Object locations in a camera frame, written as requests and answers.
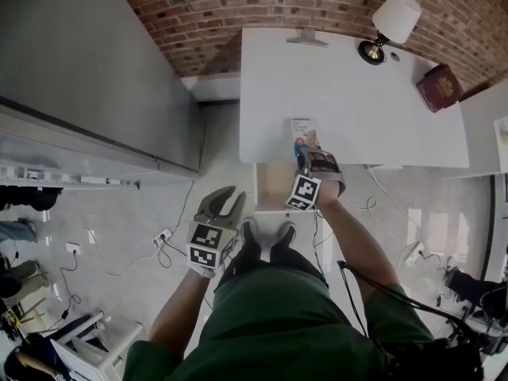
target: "white lampshade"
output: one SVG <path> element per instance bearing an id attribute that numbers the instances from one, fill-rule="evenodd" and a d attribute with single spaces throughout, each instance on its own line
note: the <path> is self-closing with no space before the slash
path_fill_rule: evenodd
<path id="1" fill-rule="evenodd" d="M 398 44 L 409 38 L 421 7 L 415 0 L 386 0 L 372 15 L 372 22 L 380 33 Z"/>

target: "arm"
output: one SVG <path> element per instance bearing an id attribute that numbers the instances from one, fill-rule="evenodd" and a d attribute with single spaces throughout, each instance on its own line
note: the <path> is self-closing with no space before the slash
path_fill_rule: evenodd
<path id="1" fill-rule="evenodd" d="M 376 239 L 338 201 L 339 185 L 321 183 L 317 207 L 331 226 L 347 263 L 363 275 L 383 285 L 399 284 L 397 274 Z M 374 288 L 358 280 L 364 303 Z"/>
<path id="2" fill-rule="evenodd" d="M 34 358 L 27 356 L 23 352 L 16 353 L 17 360 L 21 363 L 23 367 L 31 367 L 36 370 L 45 372 L 46 374 L 50 375 L 54 379 L 58 376 L 58 372 L 50 367 L 48 367 L 46 364 L 41 363 L 39 360 L 35 360 Z"/>
<path id="3" fill-rule="evenodd" d="M 190 269 L 154 321 L 150 341 L 183 359 L 209 283 L 209 278 Z"/>

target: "green shirt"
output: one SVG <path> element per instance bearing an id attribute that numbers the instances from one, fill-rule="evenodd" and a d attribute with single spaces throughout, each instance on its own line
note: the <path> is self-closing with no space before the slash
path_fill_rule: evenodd
<path id="1" fill-rule="evenodd" d="M 163 346 L 133 344 L 124 381 L 382 379 L 380 346 L 433 340 L 413 309 L 378 291 L 364 309 L 370 338 L 351 327 L 313 276 L 261 268 L 217 291 L 199 345 L 184 361 Z"/>

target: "table lamp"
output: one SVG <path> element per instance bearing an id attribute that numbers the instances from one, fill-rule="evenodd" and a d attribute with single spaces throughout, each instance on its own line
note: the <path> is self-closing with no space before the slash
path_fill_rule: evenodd
<path id="1" fill-rule="evenodd" d="M 404 44 L 420 14 L 421 7 L 415 0 L 386 0 L 372 14 L 372 22 L 378 30 L 377 39 L 374 42 L 362 41 L 358 53 L 371 65 L 382 64 L 386 60 L 383 45 L 390 40 Z"/>

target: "red book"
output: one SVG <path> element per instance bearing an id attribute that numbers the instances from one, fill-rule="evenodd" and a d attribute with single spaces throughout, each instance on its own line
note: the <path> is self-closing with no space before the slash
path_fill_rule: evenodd
<path id="1" fill-rule="evenodd" d="M 457 103 L 462 95 L 459 81 L 445 64 L 428 71 L 416 86 L 433 113 Z"/>

